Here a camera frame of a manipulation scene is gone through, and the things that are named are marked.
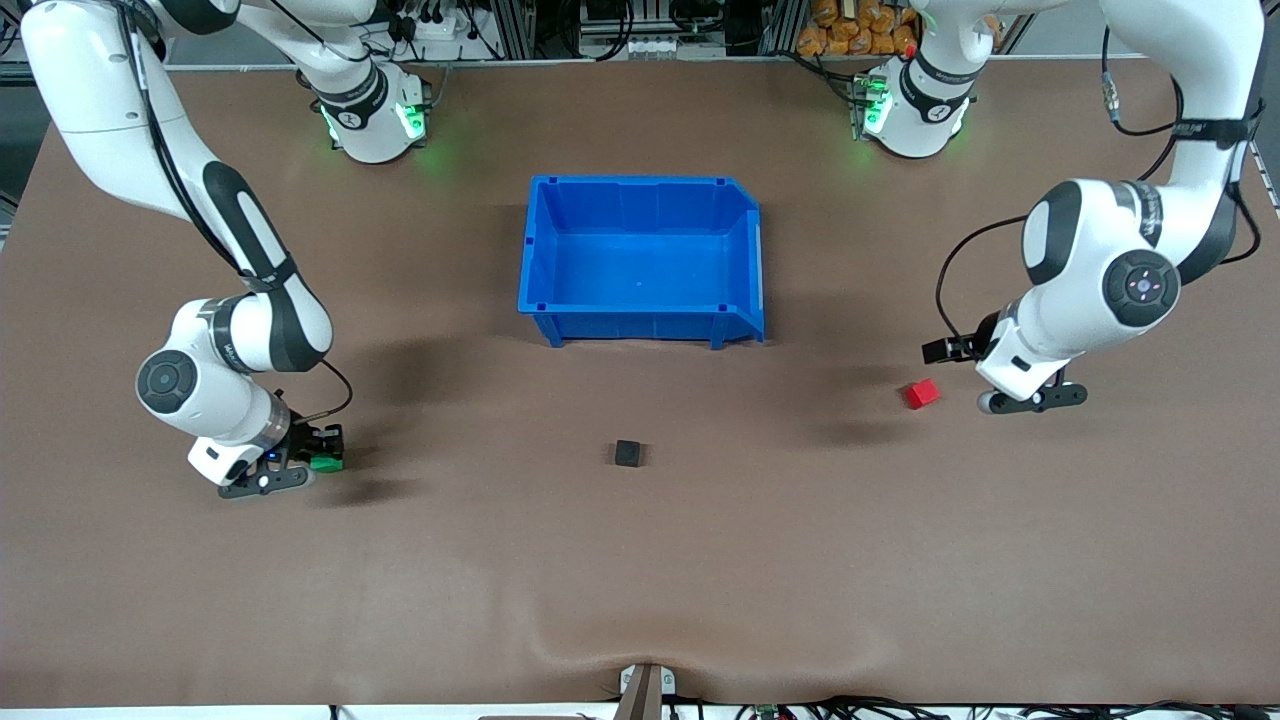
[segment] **cable connector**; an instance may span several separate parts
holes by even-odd
[[[1116,81],[1110,72],[1102,73],[1102,105],[1107,109],[1107,115],[1112,123],[1120,122],[1120,91],[1116,90]]]

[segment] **table surface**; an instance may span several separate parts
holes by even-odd
[[[1116,65],[1130,126],[1167,115],[1157,68]],[[972,368],[919,364],[956,240],[1162,145],[1110,129],[1093,63],[992,64],[927,161],[851,142],[790,64],[458,70],[381,167],[329,151],[288,73],[178,85],[333,314],[351,470],[225,502],[187,466],[133,375],[239,283],[51,136],[0,263],[0,705],[588,700],[635,661],[731,702],[1280,697],[1276,247],[1073,364],[1080,409],[983,416]],[[547,347],[515,311],[540,173],[737,178],[769,341]],[[1009,229],[948,304],[973,327],[1025,288]],[[650,464],[611,466],[617,438]]]

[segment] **brown tabletop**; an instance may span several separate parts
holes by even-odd
[[[1116,65],[1130,127],[1170,113],[1157,68]],[[919,361],[961,236],[1160,150],[1108,127],[1093,63],[995,63],[927,161],[851,142],[788,64],[458,70],[429,147],[384,167],[330,151],[289,73],[178,85],[333,314],[352,469],[225,502],[187,466],[133,375],[239,283],[51,136],[0,260],[0,705],[591,700],[635,661],[733,702],[1280,698],[1280,249],[1252,160],[1263,251],[1073,364],[1084,407],[983,416],[970,366]],[[547,347],[515,311],[539,173],[737,178],[768,343]],[[965,328],[1020,295],[1016,232],[948,282]],[[943,400],[908,410],[929,375]],[[618,438],[650,464],[611,466]]]

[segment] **blue bin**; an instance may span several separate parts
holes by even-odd
[[[727,178],[535,177],[518,307],[552,347],[763,342],[760,206]]]

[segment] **red cube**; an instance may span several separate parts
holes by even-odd
[[[937,402],[942,393],[938,392],[938,386],[933,384],[933,380],[925,379],[915,383],[914,386],[906,388],[906,404],[911,410],[919,410],[931,402]]]

